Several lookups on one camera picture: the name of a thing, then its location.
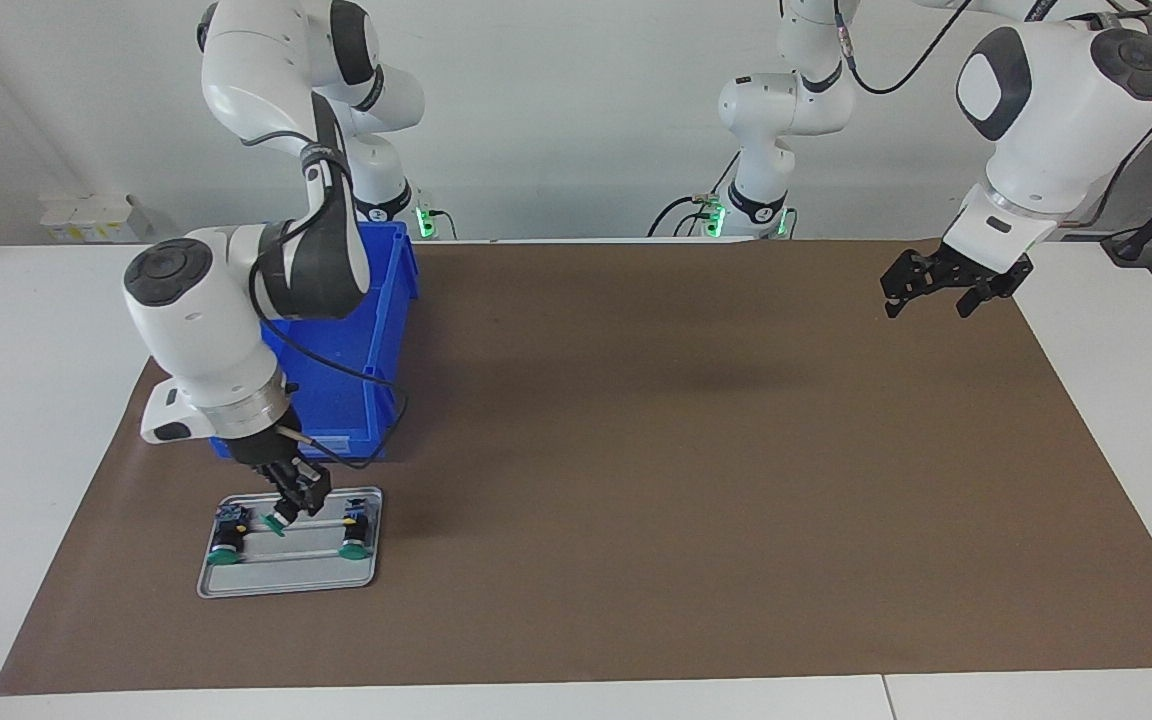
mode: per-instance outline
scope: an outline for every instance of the brown mat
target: brown mat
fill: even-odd
[[[424,247],[380,575],[195,596],[264,492],[136,437],[0,694],[1152,666],[1152,541],[1011,302],[882,314],[890,243]]]

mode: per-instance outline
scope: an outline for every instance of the blue plastic crate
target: blue plastic crate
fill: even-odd
[[[371,265],[371,288],[362,304],[342,320],[275,320],[275,325],[324,357],[393,381],[407,308],[419,296],[420,271],[406,225],[358,223],[358,232]],[[264,338],[288,382],[300,384],[291,403],[303,432],[342,457],[370,456],[396,418],[394,393],[314,363],[273,333],[264,331]],[[212,438],[211,446],[217,455],[229,457],[219,439]],[[301,449],[308,457],[324,457],[312,447]]]

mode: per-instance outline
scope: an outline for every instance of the metal tray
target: metal tray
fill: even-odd
[[[343,537],[342,517],[351,500],[367,501],[371,533],[367,548],[371,558],[346,560],[338,555]],[[278,493],[227,497],[225,502],[250,507],[253,518],[273,511]],[[309,518],[301,515],[296,523],[278,537],[259,520],[253,521],[243,540],[242,560],[237,564],[207,564],[207,547],[198,574],[198,597],[249,597],[289,592],[328,591],[340,588],[364,588],[376,576],[376,558],[380,551],[380,488],[339,488],[326,497],[323,510]]]

